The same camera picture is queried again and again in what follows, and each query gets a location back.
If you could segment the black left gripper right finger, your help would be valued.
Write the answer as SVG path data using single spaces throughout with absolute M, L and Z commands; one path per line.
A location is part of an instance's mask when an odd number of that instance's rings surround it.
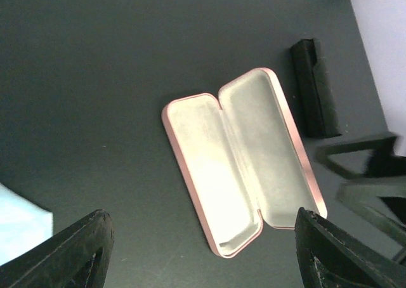
M 405 266 L 301 207 L 294 227 L 305 287 L 405 287 Z

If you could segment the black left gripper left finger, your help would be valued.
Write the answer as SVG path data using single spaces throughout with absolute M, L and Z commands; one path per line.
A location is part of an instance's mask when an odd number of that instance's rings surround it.
M 1 287 L 103 287 L 114 246 L 112 219 L 98 209 L 1 266 Z

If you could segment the pink glasses case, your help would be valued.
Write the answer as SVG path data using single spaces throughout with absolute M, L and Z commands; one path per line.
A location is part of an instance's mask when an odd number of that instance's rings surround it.
M 274 71 L 256 68 L 168 103 L 161 113 L 190 198 L 215 255 L 232 258 L 264 225 L 293 229 L 300 208 L 327 208 Z

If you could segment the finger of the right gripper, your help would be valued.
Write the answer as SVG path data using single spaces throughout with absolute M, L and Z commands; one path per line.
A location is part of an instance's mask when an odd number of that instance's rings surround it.
M 340 203 L 402 246 L 393 258 L 405 262 L 405 182 L 347 181 L 336 194 Z M 372 205 L 380 200 L 395 216 L 390 218 Z
M 395 153 L 397 134 L 374 134 L 318 147 L 316 161 L 345 179 L 405 175 L 405 157 Z

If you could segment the black glasses case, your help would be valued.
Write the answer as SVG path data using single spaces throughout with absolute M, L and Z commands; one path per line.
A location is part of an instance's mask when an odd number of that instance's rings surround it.
M 318 39 L 302 39 L 290 48 L 309 138 L 341 136 L 323 49 Z

